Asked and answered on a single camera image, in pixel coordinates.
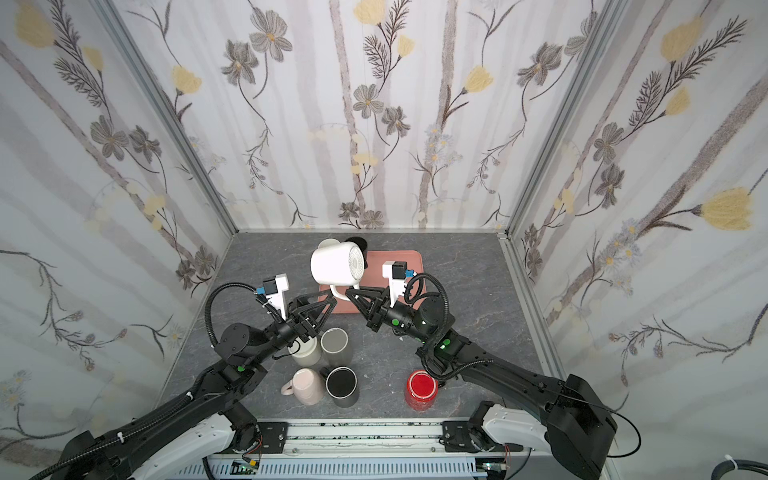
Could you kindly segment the pink plastic tray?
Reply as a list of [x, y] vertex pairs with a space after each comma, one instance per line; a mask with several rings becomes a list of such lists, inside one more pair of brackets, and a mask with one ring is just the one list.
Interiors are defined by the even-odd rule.
[[[404, 261], [409, 270], [416, 273], [424, 271], [422, 255], [415, 250], [394, 250], [394, 251], [367, 251], [368, 267], [361, 280], [361, 287], [381, 287], [388, 286], [388, 280], [382, 273], [383, 264], [387, 261]], [[333, 314], [357, 314], [358, 310], [349, 301], [337, 299], [337, 304]]]

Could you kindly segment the grey upside-down mug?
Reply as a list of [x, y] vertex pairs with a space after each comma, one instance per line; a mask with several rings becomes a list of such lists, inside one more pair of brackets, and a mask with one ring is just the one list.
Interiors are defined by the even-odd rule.
[[348, 333], [338, 327], [326, 330], [320, 339], [320, 346], [331, 367], [349, 366], [353, 352]]

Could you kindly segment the white ribbed mug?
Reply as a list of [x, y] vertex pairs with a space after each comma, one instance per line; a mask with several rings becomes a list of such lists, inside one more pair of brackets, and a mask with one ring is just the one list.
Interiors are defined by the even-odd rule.
[[339, 287], [360, 286], [365, 272], [365, 258], [353, 243], [341, 242], [338, 245], [314, 250], [310, 260], [313, 279], [320, 285], [327, 285], [337, 299], [347, 300]]

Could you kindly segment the black and white mug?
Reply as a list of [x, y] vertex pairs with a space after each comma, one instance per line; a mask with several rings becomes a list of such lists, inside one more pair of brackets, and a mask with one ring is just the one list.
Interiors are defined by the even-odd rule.
[[345, 242], [355, 244], [363, 254], [366, 254], [368, 249], [368, 242], [360, 236], [352, 236], [345, 239]]

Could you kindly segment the pale pink mug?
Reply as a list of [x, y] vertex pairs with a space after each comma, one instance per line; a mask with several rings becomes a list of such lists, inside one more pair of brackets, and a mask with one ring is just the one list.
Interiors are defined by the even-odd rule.
[[324, 398], [325, 382], [315, 370], [302, 368], [281, 387], [280, 393], [295, 397], [302, 405], [313, 406]]

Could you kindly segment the black dark grey mug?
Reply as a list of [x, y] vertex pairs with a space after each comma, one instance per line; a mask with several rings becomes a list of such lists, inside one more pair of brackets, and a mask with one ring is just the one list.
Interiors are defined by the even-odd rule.
[[350, 408], [359, 399], [359, 380], [356, 373], [347, 366], [325, 367], [320, 371], [325, 389], [339, 408]]

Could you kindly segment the red mug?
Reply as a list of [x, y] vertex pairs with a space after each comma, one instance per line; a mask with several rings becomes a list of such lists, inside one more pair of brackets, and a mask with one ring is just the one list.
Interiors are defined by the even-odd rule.
[[436, 379], [425, 370], [417, 370], [412, 372], [406, 381], [404, 399], [411, 409], [426, 411], [433, 406], [438, 390]]

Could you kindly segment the light grey mug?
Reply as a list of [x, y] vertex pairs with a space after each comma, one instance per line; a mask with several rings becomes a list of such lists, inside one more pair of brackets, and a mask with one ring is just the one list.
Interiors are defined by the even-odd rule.
[[318, 249], [327, 248], [340, 244], [340, 241], [335, 238], [326, 238], [318, 244]]

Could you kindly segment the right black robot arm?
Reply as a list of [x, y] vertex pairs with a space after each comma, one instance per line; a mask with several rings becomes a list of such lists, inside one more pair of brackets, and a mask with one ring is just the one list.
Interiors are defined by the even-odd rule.
[[586, 380], [534, 373], [458, 334], [446, 290], [431, 274], [409, 279], [403, 300], [394, 298], [390, 288], [379, 287], [349, 287], [345, 295], [371, 330], [387, 325], [419, 340], [416, 354], [432, 378], [445, 382], [460, 377], [511, 400], [543, 426], [543, 438], [561, 466], [580, 479], [600, 477], [620, 414]]

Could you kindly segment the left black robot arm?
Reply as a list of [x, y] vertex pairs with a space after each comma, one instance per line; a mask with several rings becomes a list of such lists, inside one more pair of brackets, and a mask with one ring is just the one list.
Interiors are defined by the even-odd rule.
[[196, 460], [229, 448], [250, 449], [261, 439], [256, 417], [241, 403], [267, 371], [262, 363], [291, 345], [318, 335], [337, 304], [329, 290], [300, 295], [279, 311], [268, 288], [238, 283], [270, 315], [261, 330], [230, 324], [221, 335], [213, 328], [215, 288], [204, 304], [206, 331], [219, 361], [200, 372], [182, 394], [147, 415], [99, 437], [86, 432], [70, 440], [57, 463], [39, 479], [164, 479]]

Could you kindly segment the cream upside-down mug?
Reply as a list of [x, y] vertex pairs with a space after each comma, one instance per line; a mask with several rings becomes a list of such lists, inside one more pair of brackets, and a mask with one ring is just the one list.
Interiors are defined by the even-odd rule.
[[323, 351], [317, 338], [307, 341], [296, 339], [288, 346], [293, 361], [302, 368], [309, 368], [322, 360]]

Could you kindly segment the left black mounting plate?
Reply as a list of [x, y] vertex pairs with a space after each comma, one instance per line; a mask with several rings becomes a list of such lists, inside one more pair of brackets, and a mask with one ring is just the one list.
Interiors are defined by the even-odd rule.
[[287, 441], [288, 422], [259, 422], [246, 455], [282, 454]]

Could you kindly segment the black mounting plate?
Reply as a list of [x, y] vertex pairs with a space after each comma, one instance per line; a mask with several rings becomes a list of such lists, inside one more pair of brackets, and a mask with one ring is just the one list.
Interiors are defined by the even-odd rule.
[[438, 442], [448, 453], [511, 453], [523, 452], [518, 444], [504, 444], [492, 440], [478, 425], [468, 420], [446, 420], [441, 424], [442, 433]]
[[246, 455], [282, 454], [287, 441], [288, 422], [259, 422]]

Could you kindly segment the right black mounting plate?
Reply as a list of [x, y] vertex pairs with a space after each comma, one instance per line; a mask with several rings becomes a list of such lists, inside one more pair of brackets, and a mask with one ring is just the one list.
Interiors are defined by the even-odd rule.
[[441, 424], [442, 433], [438, 442], [448, 453], [511, 453], [523, 452], [518, 444], [504, 444], [492, 440], [478, 425], [468, 420], [446, 420]]

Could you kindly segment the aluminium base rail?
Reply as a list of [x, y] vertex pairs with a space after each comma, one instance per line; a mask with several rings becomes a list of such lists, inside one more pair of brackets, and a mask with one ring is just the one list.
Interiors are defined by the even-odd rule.
[[[502, 445], [518, 444], [553, 456], [543, 438], [543, 426], [521, 410], [494, 404], [479, 409], [467, 420]], [[288, 422], [284, 452], [262, 456], [340, 458], [356, 454], [383, 457], [445, 454], [448, 452], [438, 442], [443, 421], [446, 420]], [[122, 464], [131, 466], [141, 477], [162, 476], [209, 455], [227, 450], [245, 451], [253, 442], [258, 423], [253, 419], [234, 423], [227, 416], [216, 414], [176, 436], [141, 433], [130, 438], [126, 432], [120, 432], [117, 444], [132, 449], [122, 458]]]

